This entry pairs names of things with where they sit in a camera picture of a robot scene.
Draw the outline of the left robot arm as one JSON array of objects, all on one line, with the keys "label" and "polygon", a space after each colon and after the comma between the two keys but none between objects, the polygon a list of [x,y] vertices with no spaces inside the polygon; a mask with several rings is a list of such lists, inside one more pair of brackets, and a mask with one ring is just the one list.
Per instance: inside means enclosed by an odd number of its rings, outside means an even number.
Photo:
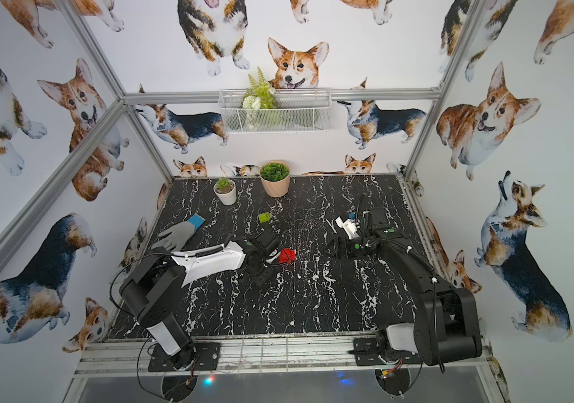
[{"label": "left robot arm", "polygon": [[254,238],[227,238],[199,250],[145,255],[119,288],[128,312],[159,344],[174,369],[197,361],[196,344],[173,313],[181,292],[193,282],[225,271],[242,270],[260,284],[277,265],[280,237],[265,230]]}]

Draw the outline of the red lego brick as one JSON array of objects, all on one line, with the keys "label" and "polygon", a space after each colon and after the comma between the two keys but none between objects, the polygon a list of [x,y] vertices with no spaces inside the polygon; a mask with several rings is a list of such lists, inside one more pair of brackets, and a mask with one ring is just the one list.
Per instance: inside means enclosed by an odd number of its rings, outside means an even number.
[{"label": "red lego brick", "polygon": [[288,265],[292,262],[296,261],[296,254],[295,251],[292,249],[283,249],[279,256],[279,264],[280,265]]}]

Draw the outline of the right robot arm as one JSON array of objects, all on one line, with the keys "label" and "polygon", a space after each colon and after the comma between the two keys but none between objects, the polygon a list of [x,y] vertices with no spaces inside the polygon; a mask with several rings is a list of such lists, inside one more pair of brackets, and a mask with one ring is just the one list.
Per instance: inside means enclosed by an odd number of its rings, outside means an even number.
[{"label": "right robot arm", "polygon": [[380,354],[415,354],[428,366],[482,355],[473,293],[443,279],[406,237],[390,230],[353,239],[337,237],[325,253],[338,260],[379,258],[404,280],[415,304],[414,319],[400,319],[379,331]]}]

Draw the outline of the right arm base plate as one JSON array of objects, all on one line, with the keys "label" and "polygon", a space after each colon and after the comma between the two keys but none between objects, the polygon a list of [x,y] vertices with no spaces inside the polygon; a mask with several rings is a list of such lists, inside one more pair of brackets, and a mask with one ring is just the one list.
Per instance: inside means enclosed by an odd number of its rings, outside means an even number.
[{"label": "right arm base plate", "polygon": [[402,364],[420,364],[417,354],[391,349],[384,340],[379,338],[357,338],[352,341],[348,351],[355,359],[357,366],[395,366]]}]

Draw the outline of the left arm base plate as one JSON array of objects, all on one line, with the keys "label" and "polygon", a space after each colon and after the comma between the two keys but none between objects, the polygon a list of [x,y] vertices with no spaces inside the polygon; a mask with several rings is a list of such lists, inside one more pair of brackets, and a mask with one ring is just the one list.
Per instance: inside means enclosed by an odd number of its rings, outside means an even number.
[{"label": "left arm base plate", "polygon": [[148,371],[214,371],[218,368],[221,354],[220,343],[193,343],[173,356],[166,354],[159,344],[154,345]]}]

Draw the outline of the green lego brick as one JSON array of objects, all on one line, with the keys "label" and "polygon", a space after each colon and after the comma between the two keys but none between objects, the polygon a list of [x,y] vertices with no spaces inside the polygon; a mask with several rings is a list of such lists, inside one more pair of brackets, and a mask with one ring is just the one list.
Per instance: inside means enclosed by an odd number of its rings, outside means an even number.
[{"label": "green lego brick", "polygon": [[258,215],[258,221],[260,223],[268,223],[271,220],[271,213],[260,213]]}]

